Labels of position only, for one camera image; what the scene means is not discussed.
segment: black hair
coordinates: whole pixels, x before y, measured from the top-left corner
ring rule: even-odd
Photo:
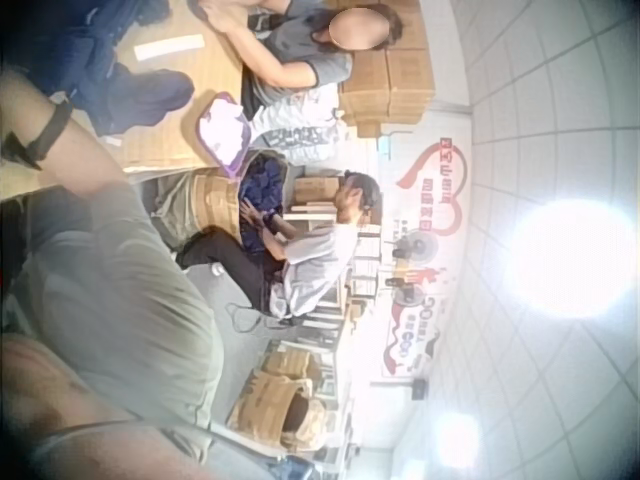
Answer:
[[[344,181],[351,180],[352,188],[359,188],[362,190],[362,198],[360,199],[360,210],[368,212],[372,208],[375,208],[380,202],[380,185],[369,175],[358,172],[350,172],[347,170],[344,174]]]
[[[387,35],[387,38],[385,38],[384,41],[382,41],[375,47],[372,47],[371,50],[382,50],[383,48],[390,47],[402,38],[402,32],[404,30],[402,19],[398,15],[398,12],[396,12],[389,5],[385,5],[384,3],[376,3],[373,5],[356,5],[354,7],[333,10],[318,9],[311,15],[309,15],[309,17],[307,17],[306,22],[313,27],[314,31],[321,32],[322,30],[329,28],[329,24],[331,23],[331,21],[339,14],[352,8],[368,8],[369,10],[373,10],[374,12],[382,15],[389,22],[389,35]]]

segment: tabletop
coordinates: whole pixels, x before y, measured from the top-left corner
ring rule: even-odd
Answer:
[[[146,27],[135,24],[129,29],[116,48],[118,61],[133,73],[163,68],[184,72],[193,81],[195,92],[184,108],[168,113],[156,126],[133,127],[122,135],[100,138],[126,172],[199,168],[210,164],[210,156],[196,137],[197,118],[218,92],[226,91],[240,101],[242,62],[232,47],[196,18],[185,0],[169,1],[170,18]],[[246,19],[245,11],[236,13]],[[185,36],[201,36],[195,38],[200,46],[141,61],[136,57],[137,46]],[[74,111],[73,118],[93,131],[84,112]],[[53,183],[41,173],[5,162],[0,167],[0,200]]]

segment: white shirt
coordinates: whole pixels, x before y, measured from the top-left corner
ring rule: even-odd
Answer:
[[[340,223],[315,228],[287,243],[283,283],[271,287],[271,313],[284,318],[312,311],[346,268],[357,243],[357,227]]]

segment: black strap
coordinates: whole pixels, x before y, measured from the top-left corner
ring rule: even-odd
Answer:
[[[35,170],[42,170],[38,162],[46,158],[47,153],[49,153],[49,150],[62,134],[67,123],[69,123],[72,111],[73,107],[67,101],[56,105],[49,123],[44,127],[38,138],[27,145],[26,148],[14,133],[10,133],[2,144],[3,156],[10,162],[19,163]]]

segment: hand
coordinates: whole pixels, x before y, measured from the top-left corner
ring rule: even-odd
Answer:
[[[199,0],[211,26],[220,33],[228,33],[241,26],[231,9],[221,0]]]
[[[264,212],[259,212],[246,198],[240,204],[240,216],[254,228],[264,228]]]

